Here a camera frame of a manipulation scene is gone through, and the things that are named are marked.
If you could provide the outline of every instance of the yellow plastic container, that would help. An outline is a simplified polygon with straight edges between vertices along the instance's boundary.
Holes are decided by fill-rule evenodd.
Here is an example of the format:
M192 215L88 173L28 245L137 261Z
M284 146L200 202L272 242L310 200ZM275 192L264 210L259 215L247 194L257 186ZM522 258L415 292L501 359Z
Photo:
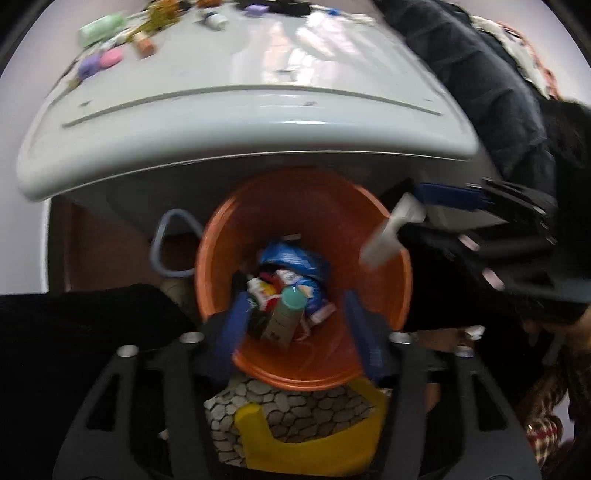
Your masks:
M349 387L374 405L367 419L328 437L302 443L273 438L262 408L248 404L238 409L234 423L242 436L248 468L296 475L345 476L364 471L371 463L388 409L388 397L367 379Z

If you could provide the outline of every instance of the gray plastic handle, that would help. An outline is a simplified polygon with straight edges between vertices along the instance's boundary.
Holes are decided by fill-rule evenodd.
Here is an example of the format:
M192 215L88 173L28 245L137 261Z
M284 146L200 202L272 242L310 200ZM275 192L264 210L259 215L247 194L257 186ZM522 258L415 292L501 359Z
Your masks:
M152 240L152 245L150 246L150 264L152 265L152 268L163 277L186 278L192 276L195 273L194 268L189 268L188 270L169 270L164 265L162 265L162 262L160 261L162 241L164 240L164 235L166 234L166 230L171 218L175 216L181 217L185 222L187 222L188 226L191 227L191 230L193 230L193 233L201 240L201 237L203 236L203 227L193 215L180 208L169 210L164 215L162 215L162 218L158 224L158 229L156 230L156 235L154 235L154 239Z

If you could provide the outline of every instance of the pebble pattern fabric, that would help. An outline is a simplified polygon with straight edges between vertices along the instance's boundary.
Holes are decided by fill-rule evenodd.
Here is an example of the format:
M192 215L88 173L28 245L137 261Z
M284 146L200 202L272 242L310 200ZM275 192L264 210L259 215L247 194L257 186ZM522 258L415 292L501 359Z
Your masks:
M234 414L248 404L262 406L273 436L282 442L305 442L340 432L367 418L371 404L348 387L315 392L279 390L246 376L204 403L213 444L223 463L246 466Z

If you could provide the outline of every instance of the metal screw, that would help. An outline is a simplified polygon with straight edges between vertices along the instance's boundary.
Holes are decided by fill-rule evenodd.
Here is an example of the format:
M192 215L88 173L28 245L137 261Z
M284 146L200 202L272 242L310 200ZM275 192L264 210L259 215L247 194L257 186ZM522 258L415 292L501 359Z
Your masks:
M466 345L458 345L453 353L460 358L472 358L474 356L474 350Z
M489 283L489 285L496 291L505 290L505 284L503 283L503 281L490 268L485 268L482 271L482 276Z
M181 343L199 343L203 342L205 335L201 332L186 332L178 337Z
M460 235L457 238L461 243L464 244L465 247L469 248L473 252L478 252L480 250L480 245L478 245L472 238L467 235Z
M391 332L388 338L392 343L398 343L403 345L409 345L413 342L413 337L406 332Z
M135 345L122 345L117 349L117 355L122 357L136 356L139 348Z

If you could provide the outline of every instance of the teal bottle cap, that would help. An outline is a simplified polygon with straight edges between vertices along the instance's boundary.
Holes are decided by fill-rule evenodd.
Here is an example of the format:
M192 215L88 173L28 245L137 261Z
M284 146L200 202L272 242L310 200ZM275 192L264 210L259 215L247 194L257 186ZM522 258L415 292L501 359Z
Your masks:
M281 292L281 302L290 310L304 310L308 303L308 298L301 290L294 286L285 287Z

